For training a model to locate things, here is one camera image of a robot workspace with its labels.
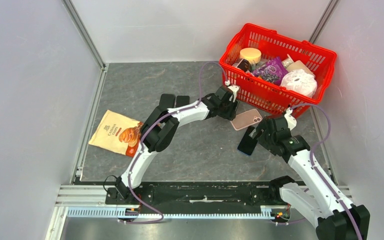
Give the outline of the cassava chips snack bag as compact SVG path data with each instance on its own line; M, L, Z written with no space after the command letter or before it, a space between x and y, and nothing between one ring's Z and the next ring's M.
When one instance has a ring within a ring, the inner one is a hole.
M141 137L141 121L107 110L88 144L133 157Z

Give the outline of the black smartphone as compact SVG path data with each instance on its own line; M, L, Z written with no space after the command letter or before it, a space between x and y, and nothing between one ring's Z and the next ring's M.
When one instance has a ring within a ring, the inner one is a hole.
M190 96L178 95L175 99L175 107L181 108L190 104Z

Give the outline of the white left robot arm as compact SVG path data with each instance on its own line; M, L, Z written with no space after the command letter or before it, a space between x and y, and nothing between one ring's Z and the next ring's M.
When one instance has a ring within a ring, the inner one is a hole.
M132 161L116 180L117 197L124 204L136 200L136 188L142 183L151 161L170 145L179 127L217 116L232 121L236 117L239 91L237 85L222 85L215 93L181 107L157 106L140 129L140 142Z

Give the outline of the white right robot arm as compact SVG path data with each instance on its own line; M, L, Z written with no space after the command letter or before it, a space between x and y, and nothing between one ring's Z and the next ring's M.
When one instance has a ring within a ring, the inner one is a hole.
M265 117L256 127L247 129L250 147L261 145L281 157L305 183L300 188L290 176L275 178L269 183L269 200L294 207L315 229L319 240L365 240L368 237L370 212L356 205L321 169L312 148L300 135L293 136L297 121L286 115Z

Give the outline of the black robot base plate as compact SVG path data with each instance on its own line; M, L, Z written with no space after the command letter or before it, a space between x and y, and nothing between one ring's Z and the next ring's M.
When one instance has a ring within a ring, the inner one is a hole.
M103 188L105 204L126 206L140 214L257 214L261 206L287 203L270 181L143 181L132 191L120 179Z

